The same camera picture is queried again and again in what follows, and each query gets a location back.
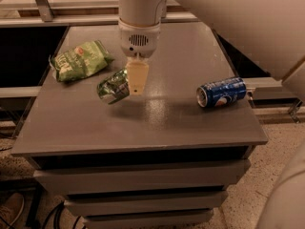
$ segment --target gray table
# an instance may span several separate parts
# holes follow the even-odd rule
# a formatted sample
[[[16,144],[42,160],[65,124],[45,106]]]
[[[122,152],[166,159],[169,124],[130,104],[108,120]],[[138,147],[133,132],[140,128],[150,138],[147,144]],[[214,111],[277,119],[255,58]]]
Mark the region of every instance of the gray table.
[[[71,28],[61,52],[96,39],[115,61],[71,84],[49,73],[12,154],[90,229],[208,220],[267,142],[246,99],[196,103],[198,86],[233,76],[214,34],[201,23],[162,25],[144,94],[112,106],[96,85],[126,63],[118,27]]]

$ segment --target green plastic wrapper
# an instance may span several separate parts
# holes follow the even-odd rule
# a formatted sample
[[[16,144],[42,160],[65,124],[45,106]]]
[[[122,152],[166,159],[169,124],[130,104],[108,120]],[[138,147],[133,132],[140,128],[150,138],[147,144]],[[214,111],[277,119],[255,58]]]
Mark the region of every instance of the green plastic wrapper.
[[[97,85],[97,93],[103,102],[116,103],[130,95],[127,70],[124,68],[105,78]]]
[[[85,42],[67,52],[60,53],[50,61],[55,69],[54,77],[59,82],[70,82],[98,73],[110,63],[113,57],[96,40]]]

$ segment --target floor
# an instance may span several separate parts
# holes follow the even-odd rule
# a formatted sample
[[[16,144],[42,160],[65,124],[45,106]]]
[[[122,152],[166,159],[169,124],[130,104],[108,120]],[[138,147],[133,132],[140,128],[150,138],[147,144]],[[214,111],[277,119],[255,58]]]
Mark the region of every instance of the floor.
[[[299,113],[301,123],[295,124],[283,111],[264,111],[265,114],[254,110],[269,137],[264,146],[257,146],[250,157],[252,163],[247,174],[228,189],[229,197],[222,206],[214,210],[214,216],[209,223],[198,225],[179,225],[158,227],[159,229],[193,228],[193,229],[254,229],[259,219],[268,195],[275,181],[287,161],[294,154],[295,149],[304,141],[305,113]],[[0,131],[9,132],[14,128],[10,121],[0,122]],[[0,180],[31,177],[33,169],[23,158],[10,155],[13,139],[0,139]],[[27,214],[31,204],[33,191],[23,191],[26,206],[22,217],[15,223],[16,229],[24,228]],[[9,193],[0,193],[0,202],[3,202]],[[40,201],[37,219],[42,224],[48,213],[63,199],[44,193]],[[61,226],[64,229],[73,227],[76,217],[64,210],[61,217]],[[76,228],[82,228],[81,219]],[[53,228],[52,220],[47,229]]]

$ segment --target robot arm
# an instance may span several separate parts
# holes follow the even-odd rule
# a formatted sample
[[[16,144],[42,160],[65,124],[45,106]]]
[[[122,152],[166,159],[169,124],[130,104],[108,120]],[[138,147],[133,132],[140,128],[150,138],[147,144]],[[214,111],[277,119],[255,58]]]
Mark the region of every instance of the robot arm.
[[[305,0],[176,1],[305,101]],[[153,26],[159,24],[164,2],[120,0],[120,28],[123,23],[133,26],[128,36],[123,36],[122,30],[122,48],[127,56],[152,55],[159,34],[152,33]],[[134,34],[140,38],[135,41],[141,41],[145,34],[151,36],[150,48],[134,45]]]

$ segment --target soda can label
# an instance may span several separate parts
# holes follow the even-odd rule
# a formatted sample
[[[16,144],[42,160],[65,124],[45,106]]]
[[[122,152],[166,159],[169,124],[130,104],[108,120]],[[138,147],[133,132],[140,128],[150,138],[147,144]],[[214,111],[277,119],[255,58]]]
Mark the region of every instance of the soda can label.
[[[197,101],[201,107],[215,107],[243,99],[246,84],[240,77],[204,84],[197,89]]]

